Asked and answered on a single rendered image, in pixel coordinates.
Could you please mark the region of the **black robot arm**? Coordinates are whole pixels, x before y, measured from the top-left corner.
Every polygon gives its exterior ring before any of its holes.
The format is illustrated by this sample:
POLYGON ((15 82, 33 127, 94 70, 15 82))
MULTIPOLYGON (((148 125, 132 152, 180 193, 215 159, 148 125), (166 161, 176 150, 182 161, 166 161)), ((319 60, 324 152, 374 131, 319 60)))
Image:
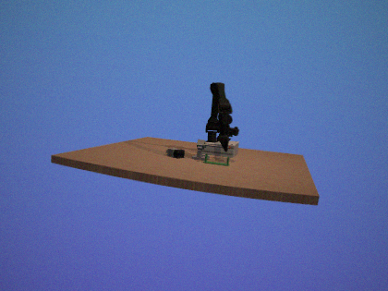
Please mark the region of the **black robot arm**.
MULTIPOLYGON (((206 142, 218 142, 216 141, 216 134, 220 133, 218 127, 219 125, 222 125, 222 124, 230 125, 233 122, 233 117, 230 115, 230 114, 233 114, 233 111, 232 111, 231 104, 225 97, 224 84, 222 82, 217 82, 217 83, 213 82, 211 84, 211 93, 212 93, 212 112, 211 112, 211 117, 208 119, 208 124, 206 125, 206 128, 205 128, 205 132, 208 133, 208 140, 206 142), (208 130, 216 130, 216 131, 208 131, 208 130)), ((237 136, 238 132, 239 131, 237 127, 226 128, 226 135, 231 134, 231 135, 237 136)))

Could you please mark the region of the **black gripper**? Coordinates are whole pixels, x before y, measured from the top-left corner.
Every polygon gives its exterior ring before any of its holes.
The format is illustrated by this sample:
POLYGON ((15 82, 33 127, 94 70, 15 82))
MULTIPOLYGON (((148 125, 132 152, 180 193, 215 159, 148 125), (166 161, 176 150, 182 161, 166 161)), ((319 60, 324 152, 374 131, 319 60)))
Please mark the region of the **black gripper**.
POLYGON ((229 137, 233 137, 233 135, 229 134, 229 135, 226 135, 226 128, 227 127, 230 127, 230 125, 225 125, 225 124, 222 124, 222 125, 219 125, 219 131, 220 131, 220 134, 219 136, 217 137, 217 141, 220 141, 220 143, 222 144, 223 148, 224 148, 224 151, 227 152, 228 150, 228 143, 229 143, 229 137))

